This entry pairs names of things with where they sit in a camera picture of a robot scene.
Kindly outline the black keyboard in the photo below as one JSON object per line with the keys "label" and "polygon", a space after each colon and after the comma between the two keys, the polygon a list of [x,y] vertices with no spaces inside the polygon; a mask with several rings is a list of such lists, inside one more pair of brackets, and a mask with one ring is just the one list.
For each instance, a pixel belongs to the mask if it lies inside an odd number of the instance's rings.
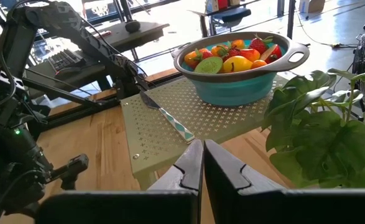
{"label": "black keyboard", "polygon": [[80,67],[86,63],[82,56],[68,49],[50,56],[47,60],[56,72],[64,68]]}

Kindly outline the brown cardboard box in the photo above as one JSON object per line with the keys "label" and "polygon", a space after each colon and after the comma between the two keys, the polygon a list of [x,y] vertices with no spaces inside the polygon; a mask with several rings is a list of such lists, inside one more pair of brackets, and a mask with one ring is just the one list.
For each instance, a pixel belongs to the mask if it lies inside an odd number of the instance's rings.
{"label": "brown cardboard box", "polygon": [[298,11],[301,13],[320,12],[325,6],[326,0],[300,0]]}

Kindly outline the silver table knife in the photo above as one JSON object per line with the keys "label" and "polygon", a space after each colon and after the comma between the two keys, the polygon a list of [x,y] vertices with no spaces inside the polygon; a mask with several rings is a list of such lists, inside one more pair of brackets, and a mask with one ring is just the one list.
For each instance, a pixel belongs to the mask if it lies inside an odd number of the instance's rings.
{"label": "silver table knife", "polygon": [[189,131],[182,123],[175,119],[160,105],[158,105],[149,95],[147,95],[144,91],[141,91],[139,94],[146,106],[158,110],[179,133],[180,137],[185,140],[186,143],[192,142],[195,139],[195,135],[191,131]]}

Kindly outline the orange toy peach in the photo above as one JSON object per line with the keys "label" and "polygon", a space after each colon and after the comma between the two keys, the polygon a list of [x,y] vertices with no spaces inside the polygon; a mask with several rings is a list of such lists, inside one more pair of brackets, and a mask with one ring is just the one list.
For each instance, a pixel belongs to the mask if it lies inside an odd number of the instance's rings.
{"label": "orange toy peach", "polygon": [[215,45],[211,48],[211,53],[217,57],[224,57],[228,53],[228,47],[224,44]]}

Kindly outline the blue collapsible colander bowl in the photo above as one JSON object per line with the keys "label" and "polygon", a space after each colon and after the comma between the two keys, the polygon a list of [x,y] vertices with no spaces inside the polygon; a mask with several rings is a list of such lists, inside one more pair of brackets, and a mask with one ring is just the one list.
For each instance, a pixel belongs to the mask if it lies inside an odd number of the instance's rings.
{"label": "blue collapsible colander bowl", "polygon": [[[272,36],[272,42],[282,51],[280,59],[264,67],[235,73],[195,73],[184,64],[184,56],[195,49],[212,47],[229,40],[242,39],[249,42],[255,38]],[[232,32],[199,39],[188,44],[174,56],[174,67],[190,80],[197,95],[205,102],[218,106],[246,105],[265,97],[270,92],[278,72],[289,71],[303,64],[310,55],[308,47],[292,39],[272,32]]]}

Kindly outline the potted green plant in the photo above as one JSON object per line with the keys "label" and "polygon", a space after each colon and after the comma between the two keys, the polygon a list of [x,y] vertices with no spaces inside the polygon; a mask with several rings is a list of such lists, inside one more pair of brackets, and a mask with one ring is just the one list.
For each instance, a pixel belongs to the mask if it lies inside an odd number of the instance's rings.
{"label": "potted green plant", "polygon": [[274,90],[262,129],[271,164],[297,187],[365,188],[365,72],[330,69]]}

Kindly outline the toy kiwi half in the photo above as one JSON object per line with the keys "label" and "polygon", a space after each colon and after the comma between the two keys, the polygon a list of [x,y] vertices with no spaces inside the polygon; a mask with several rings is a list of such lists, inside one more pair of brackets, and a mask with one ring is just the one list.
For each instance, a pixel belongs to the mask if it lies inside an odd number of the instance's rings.
{"label": "toy kiwi half", "polygon": [[195,73],[216,74],[223,68],[223,59],[220,57],[208,57],[203,59],[194,69]]}

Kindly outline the red toy apple half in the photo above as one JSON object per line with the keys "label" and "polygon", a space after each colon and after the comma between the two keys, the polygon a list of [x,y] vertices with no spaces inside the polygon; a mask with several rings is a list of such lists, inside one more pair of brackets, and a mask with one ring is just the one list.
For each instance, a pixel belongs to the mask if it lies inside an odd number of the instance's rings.
{"label": "red toy apple half", "polygon": [[265,61],[267,64],[270,64],[282,56],[282,51],[279,45],[274,44],[269,47],[260,57],[261,60]]}

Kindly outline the red toy strawberry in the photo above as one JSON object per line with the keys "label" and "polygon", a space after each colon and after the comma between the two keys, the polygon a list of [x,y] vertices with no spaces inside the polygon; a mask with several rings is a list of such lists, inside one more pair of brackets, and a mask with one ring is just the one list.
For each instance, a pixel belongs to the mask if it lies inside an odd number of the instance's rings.
{"label": "red toy strawberry", "polygon": [[228,49],[227,53],[223,56],[223,61],[227,61],[227,59],[233,57],[233,56],[239,56],[240,50],[237,48],[230,48]]}
{"label": "red toy strawberry", "polygon": [[202,60],[204,60],[206,58],[209,58],[209,57],[213,57],[213,53],[210,50],[206,49],[206,48],[200,49],[196,53],[196,58],[199,61],[202,61]]}

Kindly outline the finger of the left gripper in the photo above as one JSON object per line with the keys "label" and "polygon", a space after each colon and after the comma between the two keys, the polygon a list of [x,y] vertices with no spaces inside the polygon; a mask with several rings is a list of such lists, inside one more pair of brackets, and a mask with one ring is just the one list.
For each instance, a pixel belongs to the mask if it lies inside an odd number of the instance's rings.
{"label": "finger of the left gripper", "polygon": [[61,188],[63,190],[75,190],[75,182],[78,175],[87,170],[88,163],[88,156],[86,154],[80,154],[79,156],[70,159],[66,165],[51,171],[49,182],[61,179]]}

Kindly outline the black round device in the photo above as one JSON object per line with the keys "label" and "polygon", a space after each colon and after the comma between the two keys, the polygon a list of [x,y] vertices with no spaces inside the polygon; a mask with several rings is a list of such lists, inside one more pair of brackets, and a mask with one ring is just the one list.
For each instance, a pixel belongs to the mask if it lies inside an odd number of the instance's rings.
{"label": "black round device", "polygon": [[140,30],[141,23],[137,20],[130,20],[125,22],[124,27],[127,30],[127,32],[131,34]]}

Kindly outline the grey desk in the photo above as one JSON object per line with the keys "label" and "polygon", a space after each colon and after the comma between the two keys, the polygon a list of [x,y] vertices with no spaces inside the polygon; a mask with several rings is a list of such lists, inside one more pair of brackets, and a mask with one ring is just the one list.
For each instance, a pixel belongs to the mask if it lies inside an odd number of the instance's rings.
{"label": "grey desk", "polygon": [[134,61],[138,62],[136,48],[159,39],[164,35],[163,29],[170,26],[170,24],[144,21],[140,24],[140,29],[131,34],[125,29],[124,23],[101,24],[95,29],[101,34],[110,31],[110,34],[104,35],[104,39],[119,52],[131,51]]}

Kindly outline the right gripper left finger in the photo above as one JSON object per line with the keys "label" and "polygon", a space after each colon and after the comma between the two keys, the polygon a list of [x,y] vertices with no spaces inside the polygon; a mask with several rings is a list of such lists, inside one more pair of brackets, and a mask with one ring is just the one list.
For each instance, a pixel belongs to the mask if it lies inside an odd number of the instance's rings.
{"label": "right gripper left finger", "polygon": [[147,190],[58,194],[35,224],[200,224],[202,176],[203,144],[194,140]]}

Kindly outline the black desk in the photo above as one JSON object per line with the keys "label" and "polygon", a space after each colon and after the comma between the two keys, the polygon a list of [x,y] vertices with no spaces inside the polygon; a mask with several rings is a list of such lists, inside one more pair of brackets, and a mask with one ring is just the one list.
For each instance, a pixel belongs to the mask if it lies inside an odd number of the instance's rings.
{"label": "black desk", "polygon": [[63,70],[57,74],[49,62],[43,62],[28,68],[25,77],[68,92],[93,82],[97,82],[101,90],[110,89],[112,85],[108,71],[100,63]]}

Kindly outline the pointed yellow toy lemon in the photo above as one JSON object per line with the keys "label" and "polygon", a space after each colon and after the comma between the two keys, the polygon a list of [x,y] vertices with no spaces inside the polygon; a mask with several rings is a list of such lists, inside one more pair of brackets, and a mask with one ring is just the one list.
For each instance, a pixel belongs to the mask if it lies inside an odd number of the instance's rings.
{"label": "pointed yellow toy lemon", "polygon": [[250,70],[252,62],[243,56],[233,56],[223,63],[223,73],[243,72]]}

